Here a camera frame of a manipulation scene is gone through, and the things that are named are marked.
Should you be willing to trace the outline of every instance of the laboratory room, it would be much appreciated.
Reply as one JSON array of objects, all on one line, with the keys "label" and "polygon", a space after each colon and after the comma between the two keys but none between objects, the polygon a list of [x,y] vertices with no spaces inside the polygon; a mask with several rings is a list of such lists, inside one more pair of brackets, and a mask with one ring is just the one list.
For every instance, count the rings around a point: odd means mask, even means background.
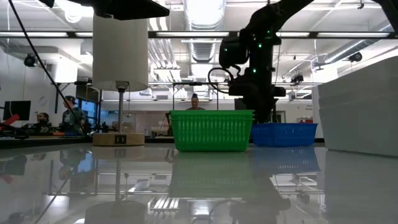
[{"label": "laboratory room", "polygon": [[0,224],[395,224],[398,0],[0,1]]}]

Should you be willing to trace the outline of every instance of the white lamp shade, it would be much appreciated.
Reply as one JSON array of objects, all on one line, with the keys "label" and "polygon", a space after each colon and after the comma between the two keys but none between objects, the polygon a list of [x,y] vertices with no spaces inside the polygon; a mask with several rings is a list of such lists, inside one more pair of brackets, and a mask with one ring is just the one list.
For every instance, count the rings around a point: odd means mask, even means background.
[{"label": "white lamp shade", "polygon": [[94,15],[93,86],[117,91],[116,81],[128,82],[127,91],[148,88],[147,20],[119,21]]}]

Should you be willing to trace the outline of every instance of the white container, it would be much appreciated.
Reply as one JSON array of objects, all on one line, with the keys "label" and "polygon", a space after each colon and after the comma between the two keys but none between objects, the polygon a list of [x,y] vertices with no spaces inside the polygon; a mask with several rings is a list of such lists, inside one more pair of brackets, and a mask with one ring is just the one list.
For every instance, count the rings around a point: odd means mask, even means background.
[{"label": "white container", "polygon": [[318,86],[326,147],[398,156],[398,57]]}]

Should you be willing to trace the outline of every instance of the man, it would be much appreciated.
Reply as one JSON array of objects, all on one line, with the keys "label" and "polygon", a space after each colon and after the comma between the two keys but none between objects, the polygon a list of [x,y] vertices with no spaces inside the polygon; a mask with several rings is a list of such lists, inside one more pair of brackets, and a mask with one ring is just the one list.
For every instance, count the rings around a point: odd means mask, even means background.
[{"label": "man", "polygon": [[[64,132],[81,133],[83,130],[81,130],[79,123],[84,125],[86,116],[79,107],[75,107],[76,98],[74,96],[66,96],[65,98],[67,101],[63,102],[63,105],[67,110],[62,114],[62,129]],[[68,105],[75,112],[77,120],[69,110]]]},{"label": "man", "polygon": [[204,110],[204,108],[199,107],[199,98],[196,93],[192,95],[191,105],[192,107],[188,108],[187,110]]}]

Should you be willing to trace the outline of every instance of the glossy table surface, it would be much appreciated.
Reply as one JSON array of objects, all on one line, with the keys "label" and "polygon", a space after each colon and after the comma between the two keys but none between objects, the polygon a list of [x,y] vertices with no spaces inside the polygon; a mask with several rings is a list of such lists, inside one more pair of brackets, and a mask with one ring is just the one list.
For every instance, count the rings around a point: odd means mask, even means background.
[{"label": "glossy table surface", "polygon": [[324,147],[0,151],[0,223],[398,223],[398,159]]}]

